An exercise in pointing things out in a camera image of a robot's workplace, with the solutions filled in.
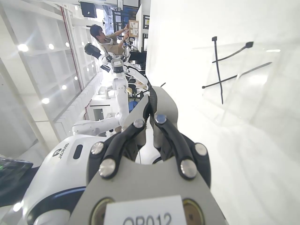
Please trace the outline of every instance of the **cardboard box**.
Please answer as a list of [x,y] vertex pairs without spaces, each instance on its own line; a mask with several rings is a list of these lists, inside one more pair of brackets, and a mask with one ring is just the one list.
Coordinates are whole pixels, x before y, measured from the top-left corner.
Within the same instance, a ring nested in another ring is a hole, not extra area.
[[129,36],[138,38],[139,36],[139,22],[137,20],[129,20]]

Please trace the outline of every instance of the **black hair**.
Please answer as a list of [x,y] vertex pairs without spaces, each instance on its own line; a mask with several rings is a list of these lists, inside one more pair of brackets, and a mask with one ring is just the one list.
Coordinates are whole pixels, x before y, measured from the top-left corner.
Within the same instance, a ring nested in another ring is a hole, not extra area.
[[96,40],[98,40],[98,39],[96,38],[96,36],[100,36],[99,31],[103,31],[103,30],[102,30],[102,27],[99,26],[99,25],[94,24],[94,25],[92,25],[91,28],[90,28],[90,34],[91,34]]

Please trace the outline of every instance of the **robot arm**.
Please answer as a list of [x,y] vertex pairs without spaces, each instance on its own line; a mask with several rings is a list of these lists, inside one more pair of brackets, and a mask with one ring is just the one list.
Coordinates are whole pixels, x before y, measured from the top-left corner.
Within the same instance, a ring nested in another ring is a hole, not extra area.
[[112,83],[113,90],[116,91],[116,100],[118,103],[118,112],[114,118],[104,119],[101,121],[79,121],[72,127],[73,134],[86,134],[91,136],[99,135],[103,132],[112,130],[118,126],[123,126],[124,120],[129,115],[128,109],[128,82],[125,78],[125,73],[133,76],[141,83],[147,85],[148,79],[142,75],[132,64],[125,62],[124,55],[115,56],[112,53],[106,53],[105,55],[100,54],[100,50],[88,43],[85,46],[85,52],[98,58],[102,62],[102,66],[112,69],[113,76],[115,77]]
[[[181,196],[187,225],[226,224],[209,190],[206,147],[177,130],[176,104],[162,88],[151,87],[150,96],[127,116],[121,133],[108,139],[71,136],[50,152],[23,198],[26,224],[63,225],[70,214],[66,224],[103,225],[109,203],[174,195]],[[163,162],[136,164],[149,117]]]

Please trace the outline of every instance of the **man's hand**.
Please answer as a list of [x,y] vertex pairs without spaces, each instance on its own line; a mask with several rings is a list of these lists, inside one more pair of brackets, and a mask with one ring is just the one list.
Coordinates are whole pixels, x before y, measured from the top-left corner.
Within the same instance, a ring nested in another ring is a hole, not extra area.
[[129,31],[125,33],[124,37],[123,37],[123,41],[129,38]]

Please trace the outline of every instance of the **robot body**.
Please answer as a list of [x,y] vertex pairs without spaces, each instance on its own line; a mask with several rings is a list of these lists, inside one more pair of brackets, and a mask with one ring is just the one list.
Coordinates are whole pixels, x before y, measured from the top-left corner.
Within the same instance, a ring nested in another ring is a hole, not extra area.
[[69,214],[73,211],[85,190],[91,147],[106,139],[88,135],[71,136],[46,156],[22,200],[26,224],[44,224],[49,216],[48,212],[52,218],[58,216],[60,220],[65,220],[66,211]]

